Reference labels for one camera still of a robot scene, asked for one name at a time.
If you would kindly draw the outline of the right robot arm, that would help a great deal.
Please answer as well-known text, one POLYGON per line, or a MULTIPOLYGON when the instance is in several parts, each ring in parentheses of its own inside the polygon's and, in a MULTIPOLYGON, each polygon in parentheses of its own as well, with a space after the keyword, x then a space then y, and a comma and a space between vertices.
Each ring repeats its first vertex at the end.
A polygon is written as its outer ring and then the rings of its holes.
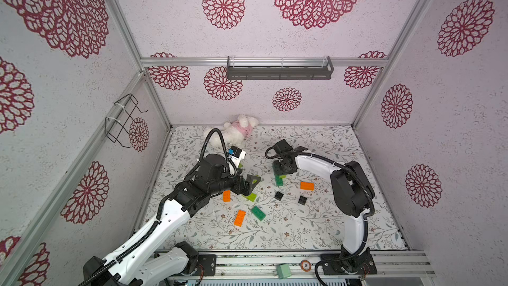
POLYGON ((345 215, 341 259, 359 260, 367 251, 368 219, 375 213, 375 192, 361 165, 356 161, 340 164, 304 147, 293 148, 286 140, 269 147, 265 157, 274 161, 273 169, 278 176, 302 169, 330 181, 335 204, 345 215))

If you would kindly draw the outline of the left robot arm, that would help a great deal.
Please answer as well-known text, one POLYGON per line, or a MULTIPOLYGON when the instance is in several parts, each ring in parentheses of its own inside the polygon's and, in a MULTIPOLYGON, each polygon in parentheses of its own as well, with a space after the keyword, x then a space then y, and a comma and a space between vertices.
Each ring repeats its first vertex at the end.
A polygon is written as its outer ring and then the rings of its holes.
POLYGON ((186 242, 176 244, 166 256, 153 253, 180 226, 191 220, 211 198, 231 191, 249 196, 260 182, 242 176, 239 169, 246 152, 233 147, 226 155, 209 154, 160 201, 157 212, 136 234, 104 258, 92 257, 83 267, 83 285, 157 285, 175 274, 191 274, 198 252, 186 242))

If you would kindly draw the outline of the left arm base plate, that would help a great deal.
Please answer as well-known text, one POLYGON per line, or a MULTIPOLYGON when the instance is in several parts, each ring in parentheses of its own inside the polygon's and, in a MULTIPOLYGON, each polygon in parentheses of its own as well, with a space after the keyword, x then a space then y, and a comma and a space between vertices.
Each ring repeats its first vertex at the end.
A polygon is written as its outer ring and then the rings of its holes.
POLYGON ((215 276, 217 255, 200 254, 193 256, 188 263, 188 276, 204 277, 215 276))

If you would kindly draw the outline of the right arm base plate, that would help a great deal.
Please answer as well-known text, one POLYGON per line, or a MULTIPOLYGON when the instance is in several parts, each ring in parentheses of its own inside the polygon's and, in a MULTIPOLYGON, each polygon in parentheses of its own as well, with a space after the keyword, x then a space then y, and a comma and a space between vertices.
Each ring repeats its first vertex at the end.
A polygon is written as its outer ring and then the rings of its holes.
POLYGON ((338 259, 339 254, 322 254, 321 261, 324 261, 323 270, 325 275, 375 275, 378 273, 373 257, 367 252, 343 262, 333 262, 338 259))

